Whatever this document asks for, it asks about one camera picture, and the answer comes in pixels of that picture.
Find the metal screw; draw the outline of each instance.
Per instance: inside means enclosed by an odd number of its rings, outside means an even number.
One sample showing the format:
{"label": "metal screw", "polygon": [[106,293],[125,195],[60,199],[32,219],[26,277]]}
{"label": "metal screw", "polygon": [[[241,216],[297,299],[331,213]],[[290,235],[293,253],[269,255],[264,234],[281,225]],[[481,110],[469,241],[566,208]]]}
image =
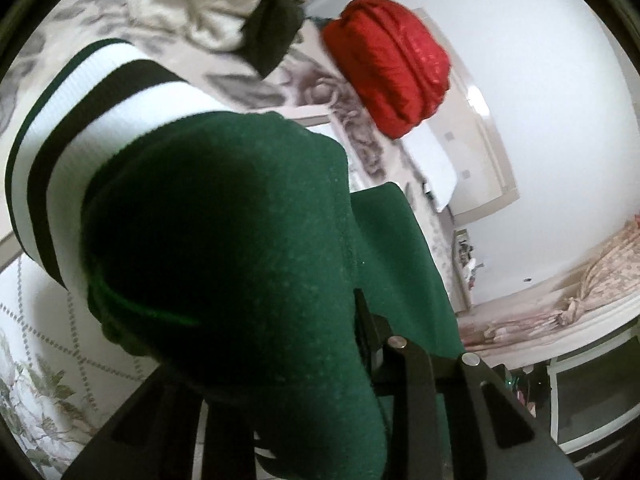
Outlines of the metal screw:
{"label": "metal screw", "polygon": [[406,339],[401,335],[393,335],[386,340],[386,344],[391,346],[391,348],[401,349],[406,346]]}
{"label": "metal screw", "polygon": [[478,366],[480,364],[480,358],[473,352],[467,352],[462,354],[462,362],[467,366]]}

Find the folded red clothing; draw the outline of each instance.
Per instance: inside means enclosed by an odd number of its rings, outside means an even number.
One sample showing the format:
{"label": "folded red clothing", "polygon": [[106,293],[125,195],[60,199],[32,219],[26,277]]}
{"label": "folded red clothing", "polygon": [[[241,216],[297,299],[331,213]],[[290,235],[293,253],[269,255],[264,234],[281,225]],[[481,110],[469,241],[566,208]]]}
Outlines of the folded red clothing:
{"label": "folded red clothing", "polygon": [[402,137],[442,104],[449,56],[406,7],[353,0],[322,37],[385,135]]}

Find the white stripe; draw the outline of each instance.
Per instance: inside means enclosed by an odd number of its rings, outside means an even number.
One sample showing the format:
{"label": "white stripe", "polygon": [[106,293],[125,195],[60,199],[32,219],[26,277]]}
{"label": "white stripe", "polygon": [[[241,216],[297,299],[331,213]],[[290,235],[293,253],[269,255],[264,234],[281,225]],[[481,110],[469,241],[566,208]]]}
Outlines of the white stripe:
{"label": "white stripe", "polygon": [[15,159],[11,176],[12,209],[20,241],[27,254],[42,266],[27,206],[27,180],[44,141],[60,121],[92,88],[117,67],[136,59],[149,59],[127,43],[109,44],[92,53],[60,84],[29,126]]}
{"label": "white stripe", "polygon": [[231,110],[188,83],[165,83],[117,104],[65,148],[47,188],[47,214],[58,266],[68,290],[86,296],[80,258],[80,213],[84,194],[97,170],[128,144],[159,126],[211,111]]}

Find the red cloth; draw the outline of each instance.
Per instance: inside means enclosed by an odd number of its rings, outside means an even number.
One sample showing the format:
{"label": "red cloth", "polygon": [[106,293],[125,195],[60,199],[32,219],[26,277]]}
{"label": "red cloth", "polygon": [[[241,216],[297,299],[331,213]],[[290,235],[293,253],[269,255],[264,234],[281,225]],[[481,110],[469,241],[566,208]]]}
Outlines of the red cloth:
{"label": "red cloth", "polygon": [[322,38],[378,129],[392,139],[431,117],[449,89],[449,56],[391,0],[353,0]]}

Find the black stripe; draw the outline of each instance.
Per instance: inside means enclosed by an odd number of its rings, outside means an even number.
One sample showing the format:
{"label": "black stripe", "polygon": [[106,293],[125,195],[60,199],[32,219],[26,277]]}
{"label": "black stripe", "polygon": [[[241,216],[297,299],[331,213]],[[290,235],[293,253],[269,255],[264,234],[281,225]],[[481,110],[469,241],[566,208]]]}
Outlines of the black stripe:
{"label": "black stripe", "polygon": [[27,130],[31,126],[31,123],[33,123],[33,120],[40,113],[40,111],[42,110],[44,105],[47,103],[47,101],[51,99],[51,96],[58,89],[58,87],[63,83],[63,81],[67,77],[69,77],[69,75],[76,68],[78,68],[78,66],[85,59],[91,56],[91,54],[93,54],[94,52],[97,52],[98,50],[104,48],[105,46],[108,46],[114,43],[130,44],[129,41],[124,41],[124,40],[100,40],[100,41],[96,41],[95,43],[92,43],[89,46],[84,47],[84,49],[82,49],[75,56],[73,56],[72,59],[65,65],[65,67],[58,73],[58,75],[55,76],[55,78],[53,78],[53,81],[49,83],[49,85],[47,86],[45,91],[40,95],[40,97],[38,97],[38,100],[35,102],[33,107],[31,107],[31,110],[29,111],[29,113],[27,114],[27,117],[23,121],[22,126],[20,127],[20,130],[18,130],[18,134],[15,136],[14,143],[11,146],[11,151],[9,152],[9,158],[7,159],[6,170],[4,172],[4,195],[6,197],[7,207],[9,208],[9,218],[11,220],[11,227],[14,230],[15,237],[18,238],[18,241],[20,242],[20,246],[22,247],[23,251],[24,251],[24,246],[20,241],[20,233],[18,232],[18,227],[15,224],[14,207],[12,203],[12,189],[11,189],[11,182],[14,177],[15,158],[18,155],[20,144],[22,143],[22,140],[24,139],[24,136],[27,133]]}
{"label": "black stripe", "polygon": [[145,89],[173,81],[182,79],[152,60],[139,59],[118,67],[60,121],[38,151],[27,181],[27,205],[42,265],[61,285],[64,284],[47,216],[47,187],[60,155],[89,124],[117,104]]}

